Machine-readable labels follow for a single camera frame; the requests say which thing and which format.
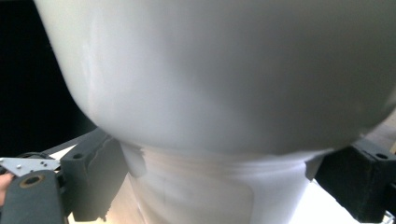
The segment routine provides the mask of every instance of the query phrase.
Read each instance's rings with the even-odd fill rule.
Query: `black background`
[[[0,1],[0,157],[93,129],[64,84],[33,1]]]

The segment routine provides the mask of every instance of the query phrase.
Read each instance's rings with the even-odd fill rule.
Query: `black bracket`
[[[118,141],[97,129],[78,140],[61,158],[61,170],[36,171],[16,178],[7,189],[1,224],[65,224],[105,219],[128,172]]]
[[[396,191],[390,188],[396,156],[368,140],[326,156],[315,179],[359,222],[379,223],[386,211],[396,214]]]

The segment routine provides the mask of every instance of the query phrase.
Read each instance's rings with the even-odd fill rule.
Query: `metal plate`
[[[39,170],[55,170],[60,166],[57,160],[46,159],[23,159],[23,158],[0,158],[0,166],[16,176],[23,176]]]

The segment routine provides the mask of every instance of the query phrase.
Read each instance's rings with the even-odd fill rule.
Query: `circular hole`
[[[73,159],[81,159],[82,158],[82,154],[78,153],[76,155],[73,156]]]
[[[384,159],[384,160],[386,160],[388,157],[386,156],[386,155],[384,155],[384,154],[381,154],[381,153],[377,153],[377,154],[375,154],[378,158],[380,158],[380,159]]]

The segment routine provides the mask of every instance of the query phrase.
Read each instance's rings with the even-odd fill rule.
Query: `screw hole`
[[[28,188],[38,184],[39,182],[41,182],[43,179],[44,179],[43,175],[36,175],[36,176],[26,178],[26,179],[22,180],[22,182],[20,183],[20,187],[23,189],[28,189]]]
[[[386,160],[388,157],[386,156],[386,155],[384,155],[384,154],[381,154],[381,153],[377,153],[377,154],[375,154],[379,159],[383,159],[383,160]]]
[[[78,153],[76,155],[73,156],[73,159],[81,159],[82,158],[82,154]]]

